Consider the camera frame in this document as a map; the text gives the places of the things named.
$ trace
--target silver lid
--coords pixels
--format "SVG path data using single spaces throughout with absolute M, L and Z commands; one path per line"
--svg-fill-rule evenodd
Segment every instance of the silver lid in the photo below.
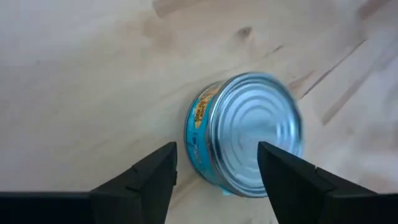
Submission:
M 214 166 L 230 191 L 265 197 L 257 145 L 267 141 L 296 156 L 302 152 L 300 115 L 289 91 L 265 73 L 228 80 L 215 96 L 207 137 Z

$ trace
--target wooden surface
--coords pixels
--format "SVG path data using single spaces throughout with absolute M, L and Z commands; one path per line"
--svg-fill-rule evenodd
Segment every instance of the wooden surface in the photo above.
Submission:
M 398 2 L 364 22 L 337 0 L 0 3 L 0 190 L 89 190 L 169 141 L 167 223 L 276 222 L 266 198 L 201 180 L 183 122 L 207 84 L 257 70 L 293 92 L 310 162 L 398 189 Z

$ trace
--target can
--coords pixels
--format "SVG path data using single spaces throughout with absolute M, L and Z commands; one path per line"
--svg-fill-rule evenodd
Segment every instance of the can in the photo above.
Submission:
M 272 75 L 249 72 L 207 86 L 185 121 L 185 147 L 205 180 L 242 197 L 266 197 L 257 145 L 302 155 L 302 122 L 292 95 Z

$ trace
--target wood knot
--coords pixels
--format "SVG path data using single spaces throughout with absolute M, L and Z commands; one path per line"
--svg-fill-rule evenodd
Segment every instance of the wood knot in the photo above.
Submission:
M 238 30 L 238 36 L 240 36 L 241 38 L 249 37 L 252 33 L 252 30 L 252 27 L 243 27 L 242 29 Z

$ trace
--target blue label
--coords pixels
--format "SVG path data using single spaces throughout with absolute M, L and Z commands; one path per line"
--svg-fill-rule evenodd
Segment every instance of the blue label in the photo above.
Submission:
M 208 147 L 206 142 L 206 128 L 210 105 L 214 94 L 220 85 L 214 84 L 205 90 L 192 104 L 187 117 L 186 141 L 187 151 L 196 170 L 209 182 L 219 185 L 220 182 L 210 163 Z

